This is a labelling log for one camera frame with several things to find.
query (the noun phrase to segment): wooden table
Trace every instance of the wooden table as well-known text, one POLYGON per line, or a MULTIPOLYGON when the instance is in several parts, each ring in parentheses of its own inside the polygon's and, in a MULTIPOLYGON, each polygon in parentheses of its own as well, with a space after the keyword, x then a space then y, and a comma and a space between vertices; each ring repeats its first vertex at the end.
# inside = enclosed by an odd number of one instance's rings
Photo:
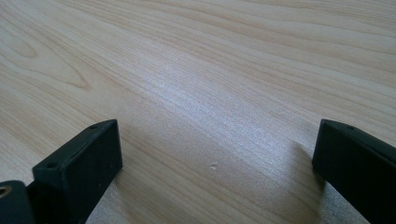
POLYGON ((396 146, 396 2, 2 0, 0 181, 117 119, 89 223, 364 223, 321 119, 396 146))

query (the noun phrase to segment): wooden surface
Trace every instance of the wooden surface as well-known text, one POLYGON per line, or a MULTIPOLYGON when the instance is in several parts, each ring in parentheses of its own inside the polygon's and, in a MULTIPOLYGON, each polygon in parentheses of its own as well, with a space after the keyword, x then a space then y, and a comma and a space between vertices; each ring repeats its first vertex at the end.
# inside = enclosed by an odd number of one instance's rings
POLYGON ((0 181, 117 119, 89 223, 364 223, 313 175, 318 126, 396 146, 395 88, 391 0, 2 0, 0 181))

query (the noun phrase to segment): black plastic part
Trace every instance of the black plastic part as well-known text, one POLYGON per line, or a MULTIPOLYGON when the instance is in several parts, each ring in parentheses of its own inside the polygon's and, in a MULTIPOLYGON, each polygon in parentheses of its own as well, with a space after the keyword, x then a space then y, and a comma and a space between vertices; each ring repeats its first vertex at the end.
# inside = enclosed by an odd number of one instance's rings
POLYGON ((368 221, 396 223, 395 147, 324 119, 312 164, 368 221))
POLYGON ((17 182, 20 196, 0 198, 0 223, 84 223, 121 167, 117 121, 94 124, 36 165, 27 188, 17 182), (26 215, 35 221, 14 218, 26 215))

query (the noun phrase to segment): screw hole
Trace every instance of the screw hole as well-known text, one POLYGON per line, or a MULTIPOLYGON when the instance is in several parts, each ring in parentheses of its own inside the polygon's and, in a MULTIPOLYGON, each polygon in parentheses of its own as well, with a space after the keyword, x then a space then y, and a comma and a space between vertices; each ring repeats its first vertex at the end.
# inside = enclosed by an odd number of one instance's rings
POLYGON ((12 191, 12 187, 10 187, 10 186, 3 186, 3 187, 0 187, 0 198, 5 197, 5 196, 8 195, 11 191, 12 191))
POLYGON ((52 162, 52 163, 47 164, 47 168, 50 168, 50 169, 55 168, 57 166, 58 166, 58 162, 52 162))

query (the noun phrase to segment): wood grain pattern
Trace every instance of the wood grain pattern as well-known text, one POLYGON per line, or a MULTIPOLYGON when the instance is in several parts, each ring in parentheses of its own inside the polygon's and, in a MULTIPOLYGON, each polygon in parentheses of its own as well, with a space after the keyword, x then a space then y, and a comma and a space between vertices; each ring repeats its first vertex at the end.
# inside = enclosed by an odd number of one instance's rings
POLYGON ((0 181, 117 119, 90 223, 364 223, 312 172, 321 119, 396 146, 396 4, 0 1, 0 181))

